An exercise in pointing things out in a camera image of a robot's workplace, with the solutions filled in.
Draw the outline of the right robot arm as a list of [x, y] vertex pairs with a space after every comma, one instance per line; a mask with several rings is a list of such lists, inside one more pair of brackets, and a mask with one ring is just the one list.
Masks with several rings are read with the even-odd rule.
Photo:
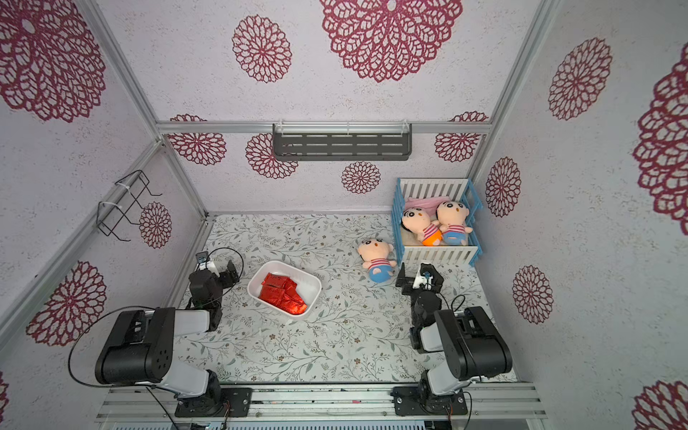
[[444, 362], [425, 370], [415, 386], [392, 389], [400, 417], [472, 417], [467, 388], [476, 380], [512, 371], [512, 354], [481, 306], [453, 308], [442, 295], [444, 277], [421, 263], [410, 277], [401, 265], [395, 286], [410, 298], [410, 343], [421, 354], [441, 353]]

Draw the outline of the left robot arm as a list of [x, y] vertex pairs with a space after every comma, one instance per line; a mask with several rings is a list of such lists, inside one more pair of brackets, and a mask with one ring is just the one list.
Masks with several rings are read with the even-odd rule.
[[247, 417], [253, 390], [224, 388], [211, 370], [193, 367], [174, 354], [175, 338], [219, 328], [222, 297], [240, 281], [234, 263], [220, 270], [207, 254], [189, 275], [190, 305], [119, 313], [95, 365], [102, 385], [141, 385], [175, 394], [175, 416]]

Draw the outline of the white plastic storage box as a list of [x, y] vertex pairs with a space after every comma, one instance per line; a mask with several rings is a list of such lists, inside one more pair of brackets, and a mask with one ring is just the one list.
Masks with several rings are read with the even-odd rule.
[[[297, 283], [297, 294], [299, 294], [306, 304], [308, 304], [308, 309], [306, 312], [304, 312], [302, 315], [289, 315], [276, 306], [268, 304], [259, 299], [259, 295], [262, 290], [262, 282], [269, 273], [287, 276], [292, 279], [292, 281]], [[288, 318], [298, 321], [305, 319], [309, 315], [309, 312], [315, 307], [315, 301], [317, 301], [318, 297], [320, 296], [323, 290], [322, 288], [323, 286], [321, 281], [315, 277], [315, 275], [304, 272], [281, 261], [269, 261], [268, 263], [265, 263], [258, 270], [258, 272], [256, 272], [256, 275], [252, 277], [251, 281], [249, 281], [247, 292], [249, 296], [257, 300], [260, 305], [267, 306], [271, 310], [277, 311]]]

